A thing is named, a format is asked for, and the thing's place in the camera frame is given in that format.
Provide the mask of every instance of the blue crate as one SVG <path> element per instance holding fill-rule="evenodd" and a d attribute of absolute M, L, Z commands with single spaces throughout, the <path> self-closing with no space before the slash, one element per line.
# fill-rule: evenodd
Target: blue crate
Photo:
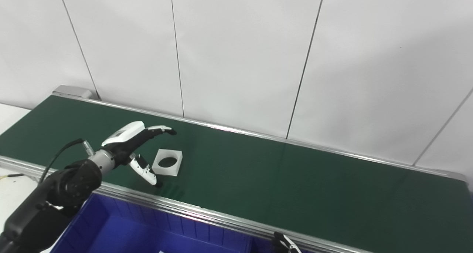
<path fill-rule="evenodd" d="M 252 238 L 93 194 L 52 253 L 249 253 Z"/>

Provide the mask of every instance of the robotic hand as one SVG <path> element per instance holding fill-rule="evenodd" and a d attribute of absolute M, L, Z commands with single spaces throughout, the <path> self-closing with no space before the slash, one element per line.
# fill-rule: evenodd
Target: robotic hand
<path fill-rule="evenodd" d="M 176 135 L 167 126 L 145 128 L 142 121 L 136 121 L 108 137 L 97 152 L 86 146 L 88 159 L 53 172 L 7 219 L 0 235 L 0 253 L 39 253 L 52 246 L 92 191 L 100 187 L 102 176 L 120 165 L 142 162 L 133 152 L 163 133 Z M 160 186 L 154 174 L 146 174 L 140 175 Z"/>

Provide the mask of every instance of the white wall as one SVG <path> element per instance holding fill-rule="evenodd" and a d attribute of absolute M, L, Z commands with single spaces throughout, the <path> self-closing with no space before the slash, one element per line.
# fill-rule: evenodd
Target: white wall
<path fill-rule="evenodd" d="M 184 114 L 285 137 L 320 0 L 173 0 Z"/>
<path fill-rule="evenodd" d="M 104 100 L 285 137 L 320 0 L 65 3 Z M 94 89 L 62 0 L 0 23 L 0 102 Z M 473 179 L 471 98 L 416 162 L 473 87 L 471 34 L 471 0 L 323 0 L 289 138 Z"/>
<path fill-rule="evenodd" d="M 61 0 L 0 0 L 0 102 L 33 108 L 59 85 L 94 90 Z"/>
<path fill-rule="evenodd" d="M 324 0 L 289 138 L 413 164 L 473 87 L 472 34 L 471 0 Z"/>
<path fill-rule="evenodd" d="M 102 100 L 182 116 L 171 0 L 64 0 Z"/>

